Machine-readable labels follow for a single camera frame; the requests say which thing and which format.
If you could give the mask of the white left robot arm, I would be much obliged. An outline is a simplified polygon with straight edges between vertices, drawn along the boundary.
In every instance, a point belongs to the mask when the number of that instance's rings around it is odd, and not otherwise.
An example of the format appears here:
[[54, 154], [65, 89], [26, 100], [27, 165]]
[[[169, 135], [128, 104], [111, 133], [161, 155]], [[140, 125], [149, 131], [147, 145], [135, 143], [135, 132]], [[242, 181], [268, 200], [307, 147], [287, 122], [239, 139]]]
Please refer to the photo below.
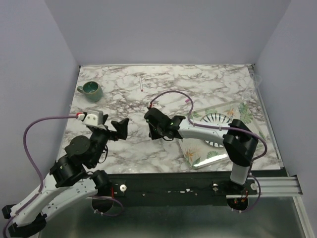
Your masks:
[[109, 200], [122, 205], [114, 198], [114, 188], [108, 174], [104, 170], [88, 171], [96, 167], [101, 155], [108, 154], [109, 141], [127, 138], [129, 119], [111, 121], [114, 130], [110, 130], [105, 125], [107, 118], [108, 115], [102, 111], [66, 116], [66, 119], [81, 121], [92, 134], [90, 137], [74, 137], [66, 146], [65, 155], [54, 162], [46, 176], [41, 174], [32, 159], [26, 137], [32, 126], [53, 118], [41, 118], [27, 126], [23, 146], [40, 184], [21, 202], [3, 207], [2, 214], [7, 220], [2, 230], [3, 237], [29, 238], [43, 230], [50, 218], [81, 199]]

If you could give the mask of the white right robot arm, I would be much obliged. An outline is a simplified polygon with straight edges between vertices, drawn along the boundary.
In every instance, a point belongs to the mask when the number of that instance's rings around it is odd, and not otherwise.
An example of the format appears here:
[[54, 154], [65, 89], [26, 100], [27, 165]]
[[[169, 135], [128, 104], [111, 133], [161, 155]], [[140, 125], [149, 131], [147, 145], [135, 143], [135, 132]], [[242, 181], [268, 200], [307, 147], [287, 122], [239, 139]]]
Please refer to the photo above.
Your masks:
[[233, 194], [245, 190], [245, 182], [260, 138], [243, 122], [234, 119], [230, 123], [212, 124], [192, 120], [190, 116], [169, 118], [156, 108], [149, 108], [144, 119], [149, 126], [149, 137], [152, 140], [164, 137], [199, 139], [223, 146], [233, 163], [228, 189]]

